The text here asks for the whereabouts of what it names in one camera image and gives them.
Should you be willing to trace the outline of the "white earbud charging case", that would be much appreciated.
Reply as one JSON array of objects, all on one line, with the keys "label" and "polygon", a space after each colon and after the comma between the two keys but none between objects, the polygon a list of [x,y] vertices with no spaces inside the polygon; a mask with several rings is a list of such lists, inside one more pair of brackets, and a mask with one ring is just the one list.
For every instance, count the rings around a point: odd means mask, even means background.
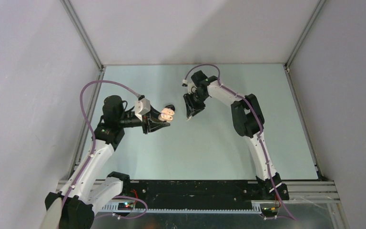
[{"label": "white earbud charging case", "polygon": [[171,122],[174,114],[174,110],[170,108],[163,108],[161,113],[158,115],[158,119],[161,121]]}]

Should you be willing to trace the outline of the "black earbud charging case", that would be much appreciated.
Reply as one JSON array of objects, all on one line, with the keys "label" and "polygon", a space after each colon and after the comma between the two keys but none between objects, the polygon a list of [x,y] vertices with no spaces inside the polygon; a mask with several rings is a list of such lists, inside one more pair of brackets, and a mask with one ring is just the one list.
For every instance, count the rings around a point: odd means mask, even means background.
[{"label": "black earbud charging case", "polygon": [[173,104],[166,105],[165,108],[175,111],[175,106]]}]

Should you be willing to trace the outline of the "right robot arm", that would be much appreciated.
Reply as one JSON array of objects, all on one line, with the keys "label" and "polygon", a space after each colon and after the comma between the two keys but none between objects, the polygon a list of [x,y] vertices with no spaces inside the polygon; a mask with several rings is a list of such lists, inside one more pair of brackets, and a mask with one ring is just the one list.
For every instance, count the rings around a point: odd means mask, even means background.
[{"label": "right robot arm", "polygon": [[258,193],[263,199],[277,194],[282,180],[274,167],[264,138],[264,116],[254,94],[241,95],[224,86],[216,76],[207,77],[202,71],[183,79],[187,93],[183,98],[188,119],[205,109],[205,100],[215,98],[231,109],[233,127],[246,141],[256,169]]}]

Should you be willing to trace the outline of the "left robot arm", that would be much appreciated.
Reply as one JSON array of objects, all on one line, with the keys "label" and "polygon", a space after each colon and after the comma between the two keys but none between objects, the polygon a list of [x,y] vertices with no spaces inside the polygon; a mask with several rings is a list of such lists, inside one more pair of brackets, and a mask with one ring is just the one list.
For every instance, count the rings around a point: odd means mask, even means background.
[{"label": "left robot arm", "polygon": [[132,192],[127,174],[111,172],[97,188],[93,184],[113,155],[125,128],[141,127],[144,134],[170,126],[175,113],[170,104],[160,112],[143,95],[127,110],[118,95],[105,98],[102,116],[92,134],[91,148],[73,175],[57,193],[45,199],[47,209],[42,229],[89,229],[97,213],[113,198],[129,199]]}]

